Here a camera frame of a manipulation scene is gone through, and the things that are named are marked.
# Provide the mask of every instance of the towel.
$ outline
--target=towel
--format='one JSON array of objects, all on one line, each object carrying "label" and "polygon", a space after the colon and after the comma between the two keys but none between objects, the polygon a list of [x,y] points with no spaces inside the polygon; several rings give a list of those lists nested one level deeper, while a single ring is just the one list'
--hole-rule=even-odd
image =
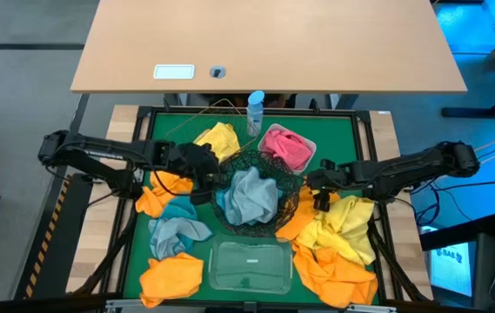
[{"label": "towel", "polygon": [[260,178],[258,169],[251,166],[234,174],[229,189],[217,192],[217,204],[228,223],[253,225],[268,223],[276,215],[279,197],[276,181]]},{"label": "towel", "polygon": [[377,277],[360,265],[341,257],[333,248],[314,251],[296,242],[293,263],[301,283],[326,304],[345,308],[350,303],[372,304],[377,292]]},{"label": "towel", "polygon": [[340,256],[363,266],[375,260],[375,252],[367,237],[367,222],[374,202],[348,196],[320,212],[303,228],[296,241],[310,249],[334,248]]},{"label": "towel", "polygon": [[233,131],[233,126],[220,122],[216,123],[216,126],[211,130],[203,131],[193,143],[201,146],[205,143],[210,143],[211,150],[220,163],[240,149],[236,132]]},{"label": "towel", "polygon": [[152,255],[158,260],[189,252],[193,241],[204,241],[212,236],[211,230],[197,221],[197,212],[188,196],[171,200],[158,219],[149,221]]},{"label": "towel", "polygon": [[203,281],[203,260],[185,253],[163,261],[149,259],[150,268],[140,277],[141,302],[154,308],[165,299],[192,296]]},{"label": "towel", "polygon": [[[303,185],[299,190],[299,205],[291,220],[276,232],[276,238],[293,240],[301,230],[305,228],[318,215],[318,210],[313,209],[315,203],[314,192],[307,185]],[[335,203],[340,200],[337,193],[330,194],[330,202]]]},{"label": "towel", "polygon": [[[180,178],[178,175],[173,175],[168,172],[158,171],[158,177],[169,189],[174,193],[191,193],[193,189],[193,182],[188,178]],[[149,216],[158,218],[164,211],[164,206],[176,196],[166,192],[162,186],[159,185],[157,178],[151,173],[151,185],[152,190],[148,187],[143,187],[143,195],[139,197],[135,203],[137,213],[144,212]]]},{"label": "towel", "polygon": [[266,134],[264,149],[282,157],[291,170],[302,170],[311,150],[302,137],[290,130],[272,130]]}]

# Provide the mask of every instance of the wooden board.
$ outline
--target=wooden board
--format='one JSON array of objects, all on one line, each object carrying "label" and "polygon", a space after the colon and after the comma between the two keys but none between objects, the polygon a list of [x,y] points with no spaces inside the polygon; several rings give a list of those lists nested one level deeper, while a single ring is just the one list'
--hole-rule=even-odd
[{"label": "wooden board", "polygon": [[[191,80],[153,79],[194,64]],[[215,65],[225,77],[210,76]],[[103,0],[74,92],[465,92],[429,0]]]},{"label": "wooden board", "polygon": [[[112,113],[110,127],[106,137],[113,140],[130,141],[137,114],[137,106],[117,105]],[[399,156],[398,139],[394,131],[394,124],[390,112],[371,112],[371,125],[375,146],[377,149],[378,159],[385,160]],[[366,143],[365,128],[361,123],[360,134],[362,143]],[[141,131],[141,137],[144,137],[145,131]],[[369,158],[369,151],[366,144],[363,144],[364,156]],[[105,161],[110,166],[116,167],[116,161]],[[95,185],[93,187],[91,200],[109,193],[105,184]],[[411,202],[408,194],[400,193],[398,197]],[[81,286],[86,277],[90,275],[104,257],[108,242],[110,240],[110,231],[116,212],[117,199],[110,197],[95,206],[92,206],[84,219],[83,230],[77,246],[77,253],[73,266],[71,268],[70,280],[67,285],[67,291],[73,291]],[[428,298],[433,299],[431,285],[427,275],[423,252],[413,211],[407,204],[395,202],[388,205],[390,226],[396,258],[404,269],[408,277],[417,285],[419,290]],[[385,290],[387,298],[393,298],[393,289],[391,283],[390,271],[386,261],[382,258],[383,277],[385,279]],[[113,267],[112,276],[109,284],[109,291],[115,290],[114,282],[117,280],[117,271],[119,262],[116,260]]]}]

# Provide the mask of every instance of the yellow cloth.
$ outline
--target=yellow cloth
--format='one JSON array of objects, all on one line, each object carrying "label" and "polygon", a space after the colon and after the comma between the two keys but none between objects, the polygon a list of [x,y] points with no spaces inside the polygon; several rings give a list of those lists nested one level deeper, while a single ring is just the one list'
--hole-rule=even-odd
[{"label": "yellow cloth", "polygon": [[[180,178],[178,175],[173,175],[168,172],[159,170],[158,177],[164,186],[173,193],[191,193],[193,182],[188,178]],[[143,187],[143,195],[135,202],[137,213],[144,212],[154,218],[159,218],[164,211],[166,204],[173,199],[174,195],[166,192],[158,183],[156,176],[151,173],[152,190],[148,187]]]},{"label": "yellow cloth", "polygon": [[[337,193],[330,194],[330,202],[335,203],[340,199]],[[291,220],[276,232],[276,238],[293,240],[318,214],[318,210],[313,209],[315,199],[313,192],[307,185],[303,185],[299,190],[299,205]]]},{"label": "yellow cloth", "polygon": [[296,242],[293,249],[297,252],[293,263],[301,283],[324,303],[336,308],[345,308],[350,303],[372,303],[378,287],[374,273],[344,259],[333,248],[316,250],[315,256]]},{"label": "yellow cloth", "polygon": [[212,146],[211,150],[220,163],[240,149],[236,132],[233,131],[233,126],[220,122],[216,123],[216,126],[211,130],[203,131],[193,143],[198,145],[210,143]]},{"label": "yellow cloth", "polygon": [[331,205],[329,212],[318,213],[296,240],[315,250],[332,247],[349,261],[371,264],[376,256],[367,237],[367,222],[373,208],[369,199],[348,196]]},{"label": "yellow cloth", "polygon": [[183,252],[162,261],[149,259],[150,268],[139,277],[141,302],[150,309],[165,299],[193,295],[203,281],[203,263]]}]

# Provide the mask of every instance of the water bottle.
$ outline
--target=water bottle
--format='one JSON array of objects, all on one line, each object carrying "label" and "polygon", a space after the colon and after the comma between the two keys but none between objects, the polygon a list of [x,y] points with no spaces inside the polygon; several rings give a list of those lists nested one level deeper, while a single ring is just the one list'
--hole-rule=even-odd
[{"label": "water bottle", "polygon": [[263,101],[264,92],[257,90],[249,96],[247,102],[247,129],[249,136],[257,137],[261,133],[261,126],[263,124]]}]

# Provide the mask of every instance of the teal cloth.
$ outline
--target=teal cloth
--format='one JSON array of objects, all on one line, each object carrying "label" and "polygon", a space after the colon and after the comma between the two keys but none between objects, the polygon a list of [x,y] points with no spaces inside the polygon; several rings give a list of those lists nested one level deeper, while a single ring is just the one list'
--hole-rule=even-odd
[{"label": "teal cloth", "polygon": [[149,221],[152,255],[163,260],[181,252],[189,252],[193,241],[204,241],[212,236],[211,230],[197,221],[197,211],[188,196],[176,196],[162,216]]},{"label": "teal cloth", "polygon": [[251,166],[234,174],[229,189],[217,192],[217,204],[232,225],[268,223],[276,215],[280,194],[274,179],[262,179]]}]

